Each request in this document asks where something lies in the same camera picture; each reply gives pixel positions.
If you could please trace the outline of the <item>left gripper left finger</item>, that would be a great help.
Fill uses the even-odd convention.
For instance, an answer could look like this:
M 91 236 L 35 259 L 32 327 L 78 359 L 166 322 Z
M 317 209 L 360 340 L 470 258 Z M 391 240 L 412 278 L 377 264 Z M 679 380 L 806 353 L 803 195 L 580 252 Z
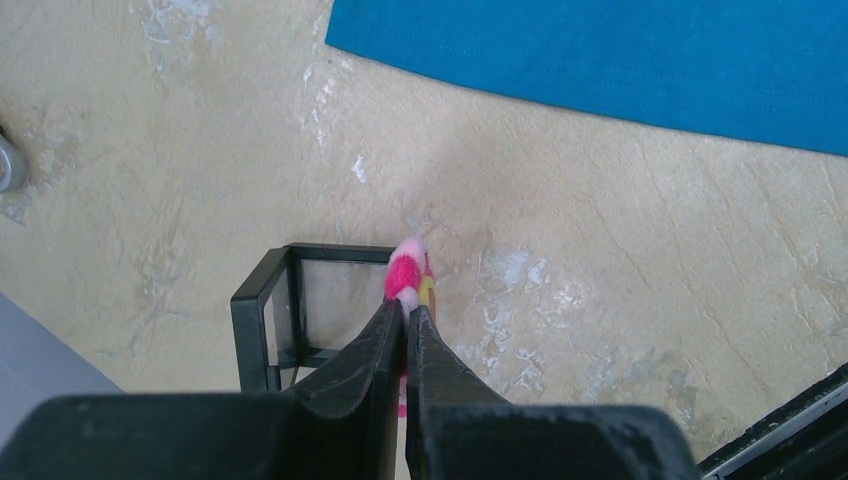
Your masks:
M 62 396 L 1 452 L 5 479 L 390 479 L 404 317 L 361 333 L 282 392 Z

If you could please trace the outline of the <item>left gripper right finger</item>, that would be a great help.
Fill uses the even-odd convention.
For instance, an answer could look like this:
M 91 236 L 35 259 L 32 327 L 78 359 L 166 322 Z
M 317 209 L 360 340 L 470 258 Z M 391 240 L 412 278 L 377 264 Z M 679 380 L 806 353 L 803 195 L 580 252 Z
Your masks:
M 406 462 L 414 479 L 697 479 L 688 443 L 640 405 L 513 404 L 446 345 L 422 306 L 407 327 Z

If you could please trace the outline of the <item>blue t-shirt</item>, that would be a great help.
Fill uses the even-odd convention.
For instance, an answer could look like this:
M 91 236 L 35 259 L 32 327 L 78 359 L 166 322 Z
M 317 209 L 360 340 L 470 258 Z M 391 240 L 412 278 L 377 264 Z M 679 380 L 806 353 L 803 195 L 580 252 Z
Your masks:
M 489 93 L 847 152 L 843 1 L 337 1 L 325 41 Z

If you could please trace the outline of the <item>pink flower brooch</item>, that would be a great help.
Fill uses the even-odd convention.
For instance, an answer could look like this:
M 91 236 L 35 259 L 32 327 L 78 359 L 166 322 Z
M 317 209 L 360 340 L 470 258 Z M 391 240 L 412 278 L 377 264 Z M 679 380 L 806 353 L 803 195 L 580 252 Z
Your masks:
M 435 275 L 422 238 L 406 238 L 392 252 L 384 282 L 384 297 L 400 301 L 404 328 L 409 326 L 411 312 L 421 305 L 430 310 L 433 321 L 438 319 Z

